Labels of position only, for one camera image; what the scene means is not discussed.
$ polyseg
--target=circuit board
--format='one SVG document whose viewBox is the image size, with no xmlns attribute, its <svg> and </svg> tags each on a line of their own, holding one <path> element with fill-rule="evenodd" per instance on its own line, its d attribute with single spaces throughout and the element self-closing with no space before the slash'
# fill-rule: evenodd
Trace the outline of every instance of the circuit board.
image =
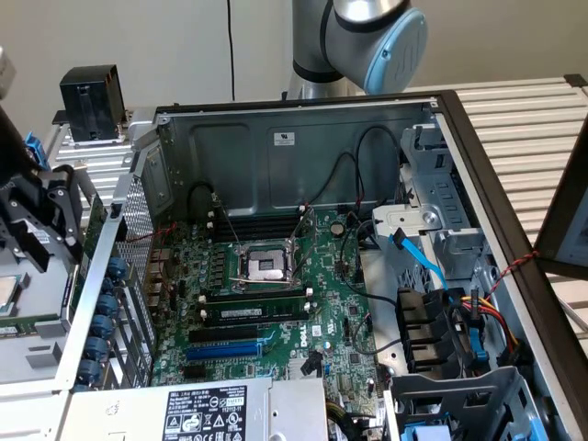
<svg viewBox="0 0 588 441">
<path fill-rule="evenodd" d="M 267 341 L 262 356 L 217 358 L 200 361 L 206 376 L 198 381 L 249 379 L 300 379 L 300 366 L 311 351 L 322 356 L 323 382 L 328 399 L 342 403 L 349 412 L 376 414 L 381 405 L 379 386 L 368 391 L 368 382 L 377 383 L 377 369 L 373 356 L 357 353 L 345 337 L 344 320 L 352 330 L 368 312 L 368 302 L 354 293 L 336 274 L 342 238 L 331 233 L 335 221 L 345 224 L 345 215 L 334 210 L 317 211 L 317 242 L 302 268 L 301 278 L 314 286 L 312 301 L 316 304 L 309 320 L 257 324 L 259 336 Z M 194 234 L 195 227 L 178 223 L 164 239 L 164 245 L 179 256 L 172 269 L 167 267 L 168 283 L 186 281 L 186 294 L 171 308 L 169 295 L 162 295 L 159 304 L 159 344 L 155 358 L 152 386 L 171 385 L 194 380 L 185 379 L 183 369 L 190 365 L 186 350 L 192 346 L 190 331 L 202 329 L 197 316 L 198 296 L 201 290 L 217 283 L 213 280 L 214 259 L 219 251 L 229 253 L 224 279 L 236 265 L 231 257 L 234 243 L 213 243 L 204 233 Z M 357 247 L 352 234 L 345 248 L 344 260 L 349 264 L 348 274 L 354 274 Z M 363 284 L 356 285 L 363 289 Z M 366 350 L 374 348 L 367 329 L 359 333 L 358 343 Z"/>
</svg>

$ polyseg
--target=green motherboard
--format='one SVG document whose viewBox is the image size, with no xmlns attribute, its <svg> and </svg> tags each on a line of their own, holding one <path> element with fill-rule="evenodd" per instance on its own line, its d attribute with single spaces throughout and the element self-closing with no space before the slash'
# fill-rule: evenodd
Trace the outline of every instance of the green motherboard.
<svg viewBox="0 0 588 441">
<path fill-rule="evenodd" d="M 258 335 L 266 342 L 261 356 L 213 358 L 197 363 L 187 361 L 186 351 L 193 346 L 189 333 L 204 328 L 198 315 L 198 297 L 202 292 L 222 295 L 229 291 L 229 277 L 239 265 L 239 256 L 233 251 L 236 243 L 214 243 L 208 238 L 206 228 L 186 223 L 178 223 L 172 232 L 160 235 L 153 255 L 169 249 L 166 254 L 175 257 L 174 265 L 161 266 L 166 273 L 164 285 L 177 286 L 184 281 L 185 293 L 170 302 L 169 294 L 162 288 L 156 313 L 159 343 L 152 385 L 193 382 L 184 375 L 184 370 L 191 365 L 199 365 L 202 376 L 198 381 L 258 377 L 300 379 L 304 377 L 301 365 L 311 352 L 317 351 L 322 354 L 327 398 L 342 403 L 349 412 L 376 414 L 382 403 L 374 357 L 360 355 L 354 350 L 348 331 L 355 330 L 368 313 L 368 302 L 353 292 L 337 273 L 343 239 L 341 234 L 332 233 L 334 222 L 345 225 L 345 215 L 335 210 L 316 211 L 316 244 L 300 273 L 300 278 L 311 284 L 314 291 L 308 319 L 257 324 Z M 302 247 L 310 246 L 309 239 L 301 239 L 300 243 Z M 356 271 L 357 253 L 354 232 L 344 254 L 349 275 Z M 361 283 L 356 287 L 364 289 Z M 268 300 L 267 303 L 278 305 L 280 301 Z M 344 322 L 348 325 L 347 333 Z M 373 336 L 366 327 L 357 340 L 366 350 L 374 348 Z M 373 391 L 368 390 L 371 380 L 376 383 Z"/>
</svg>

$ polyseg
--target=red wire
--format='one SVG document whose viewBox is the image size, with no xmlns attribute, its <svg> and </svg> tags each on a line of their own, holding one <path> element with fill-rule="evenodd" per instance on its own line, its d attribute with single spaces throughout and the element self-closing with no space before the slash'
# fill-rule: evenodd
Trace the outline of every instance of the red wire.
<svg viewBox="0 0 588 441">
<path fill-rule="evenodd" d="M 171 232 L 172 230 L 175 229 L 175 222 L 172 223 L 172 225 L 164 230 L 157 230 L 156 232 L 150 232 L 149 234 L 144 234 L 143 236 L 139 236 L 139 237 L 135 237 L 133 239 L 127 239 L 127 243 L 133 243 L 133 242 L 138 242 L 138 241 L 142 241 L 143 239 L 147 239 L 148 237 L 156 237 L 158 235 L 160 235 L 162 232 L 165 233 L 165 235 L 167 235 L 169 232 Z"/>
<path fill-rule="evenodd" d="M 520 266 L 520 265 L 522 265 L 522 264 L 528 262 L 529 260 L 532 260 L 538 256 L 539 256 L 539 251 L 533 251 L 532 253 L 525 254 L 520 259 L 514 260 L 513 263 L 511 263 L 505 270 L 503 270 L 502 273 L 500 273 L 500 275 L 498 276 L 498 279 L 496 280 L 496 282 L 494 282 L 494 285 L 492 285 L 492 288 L 490 288 L 490 292 L 488 294 L 486 294 L 486 296 L 484 298 L 487 300 L 491 296 L 491 294 L 500 285 L 500 282 L 503 280 L 504 276 L 506 276 L 509 272 L 513 271 L 517 266 Z"/>
<path fill-rule="evenodd" d="M 471 311 L 471 304 L 464 301 L 463 306 L 465 306 L 466 308 L 468 308 Z M 513 352 L 513 341 L 511 339 L 511 334 L 508 330 L 508 325 L 506 324 L 504 317 L 500 314 L 500 312 L 495 311 L 495 310 L 491 310 L 490 308 L 486 308 L 485 306 L 478 306 L 478 310 L 483 314 L 491 315 L 492 317 L 494 317 L 498 321 L 498 323 L 503 328 L 504 336 L 506 337 L 506 348 L 508 349 L 508 352 L 512 353 Z"/>
</svg>

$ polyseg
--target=power supply label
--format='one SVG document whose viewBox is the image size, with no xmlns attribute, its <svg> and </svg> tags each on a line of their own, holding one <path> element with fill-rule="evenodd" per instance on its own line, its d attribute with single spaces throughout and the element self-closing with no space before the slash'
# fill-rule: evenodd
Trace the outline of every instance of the power supply label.
<svg viewBox="0 0 588 441">
<path fill-rule="evenodd" d="M 245 441 L 247 386 L 167 396 L 163 441 Z"/>
</svg>

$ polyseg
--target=pcie slot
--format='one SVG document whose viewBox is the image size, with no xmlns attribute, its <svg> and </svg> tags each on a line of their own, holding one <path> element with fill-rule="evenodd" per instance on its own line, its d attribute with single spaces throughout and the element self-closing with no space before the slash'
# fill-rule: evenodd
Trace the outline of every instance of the pcie slot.
<svg viewBox="0 0 588 441">
<path fill-rule="evenodd" d="M 211 358 L 234 358 L 238 356 L 261 356 L 261 342 L 239 342 L 224 345 L 191 347 L 186 350 L 187 361 L 207 360 Z"/>
<path fill-rule="evenodd" d="M 226 342 L 229 340 L 256 340 L 259 335 L 256 326 L 239 328 L 197 329 L 188 333 L 190 343 Z"/>
</svg>

